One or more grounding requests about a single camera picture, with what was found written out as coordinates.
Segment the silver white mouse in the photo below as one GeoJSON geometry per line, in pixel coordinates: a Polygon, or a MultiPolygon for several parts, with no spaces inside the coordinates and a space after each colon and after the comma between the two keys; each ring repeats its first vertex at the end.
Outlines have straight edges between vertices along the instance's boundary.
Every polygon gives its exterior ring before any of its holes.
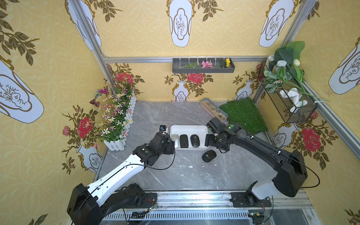
{"type": "Polygon", "coordinates": [[[171,135],[171,139],[174,141],[174,147],[175,149],[179,147],[179,142],[180,142],[180,136],[177,134],[173,134],[171,135]]]}

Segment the rounded black mouse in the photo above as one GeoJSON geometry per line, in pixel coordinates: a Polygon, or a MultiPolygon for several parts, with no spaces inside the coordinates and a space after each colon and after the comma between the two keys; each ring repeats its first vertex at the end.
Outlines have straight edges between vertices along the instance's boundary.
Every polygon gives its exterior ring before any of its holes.
{"type": "Polygon", "coordinates": [[[206,163],[211,162],[217,156],[214,150],[209,150],[202,155],[202,160],[206,163]]]}

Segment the white storage box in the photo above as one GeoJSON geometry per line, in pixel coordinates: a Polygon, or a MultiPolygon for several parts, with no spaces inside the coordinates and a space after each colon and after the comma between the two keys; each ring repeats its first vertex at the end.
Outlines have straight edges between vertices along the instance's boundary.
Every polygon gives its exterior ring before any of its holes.
{"type": "Polygon", "coordinates": [[[179,136],[185,134],[188,136],[188,148],[181,148],[180,143],[179,143],[179,147],[176,148],[175,150],[205,151],[208,149],[208,147],[206,147],[204,145],[206,135],[208,134],[208,128],[206,126],[203,126],[203,125],[172,125],[170,127],[170,136],[173,134],[177,134],[179,136]],[[191,145],[190,137],[193,134],[198,135],[200,138],[200,146],[197,148],[194,148],[191,145]]]}

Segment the black mouse with wheel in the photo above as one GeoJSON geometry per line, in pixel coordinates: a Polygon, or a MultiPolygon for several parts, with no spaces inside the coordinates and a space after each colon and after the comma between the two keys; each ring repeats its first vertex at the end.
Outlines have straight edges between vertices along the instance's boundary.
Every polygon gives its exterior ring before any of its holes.
{"type": "Polygon", "coordinates": [[[192,145],[194,148],[197,148],[197,147],[200,146],[200,138],[199,138],[198,135],[196,135],[196,134],[191,135],[190,141],[191,141],[191,145],[192,145]]]}

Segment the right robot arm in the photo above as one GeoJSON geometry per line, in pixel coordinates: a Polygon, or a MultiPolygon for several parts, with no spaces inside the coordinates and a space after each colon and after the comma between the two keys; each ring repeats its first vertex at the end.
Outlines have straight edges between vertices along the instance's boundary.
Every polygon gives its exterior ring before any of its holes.
{"type": "Polygon", "coordinates": [[[220,151],[230,151],[231,145],[240,146],[267,163],[276,176],[264,182],[254,182],[247,190],[247,195],[256,200],[282,194],[295,197],[308,178],[304,157],[299,151],[288,152],[277,148],[266,141],[251,135],[245,128],[236,123],[224,124],[218,118],[211,119],[207,125],[212,132],[206,136],[205,145],[220,151]]]}

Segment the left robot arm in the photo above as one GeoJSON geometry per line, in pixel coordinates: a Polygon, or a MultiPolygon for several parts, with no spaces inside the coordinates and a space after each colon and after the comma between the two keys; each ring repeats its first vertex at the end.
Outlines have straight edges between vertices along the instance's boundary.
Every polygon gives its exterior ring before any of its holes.
{"type": "Polygon", "coordinates": [[[73,225],[98,225],[112,212],[128,206],[140,206],[144,190],[138,184],[119,188],[146,168],[152,168],[160,156],[174,155],[174,141],[165,131],[158,131],[147,144],[136,147],[132,154],[99,180],[77,185],[71,194],[67,213],[73,225]]]}

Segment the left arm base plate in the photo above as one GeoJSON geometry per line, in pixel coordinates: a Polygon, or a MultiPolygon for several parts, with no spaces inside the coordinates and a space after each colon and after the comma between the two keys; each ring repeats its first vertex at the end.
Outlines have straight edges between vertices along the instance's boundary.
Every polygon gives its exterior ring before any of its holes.
{"type": "Polygon", "coordinates": [[[155,205],[157,202],[158,195],[157,193],[145,193],[143,195],[140,195],[135,203],[135,208],[139,209],[148,209],[155,205]]]}

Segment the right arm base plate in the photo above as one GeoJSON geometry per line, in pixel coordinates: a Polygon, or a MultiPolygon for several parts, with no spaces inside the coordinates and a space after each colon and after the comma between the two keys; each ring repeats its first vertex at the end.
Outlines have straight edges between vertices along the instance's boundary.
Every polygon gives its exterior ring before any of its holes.
{"type": "Polygon", "coordinates": [[[271,198],[267,197],[260,200],[253,194],[246,192],[231,192],[230,202],[233,204],[234,208],[272,207],[271,198]]]}

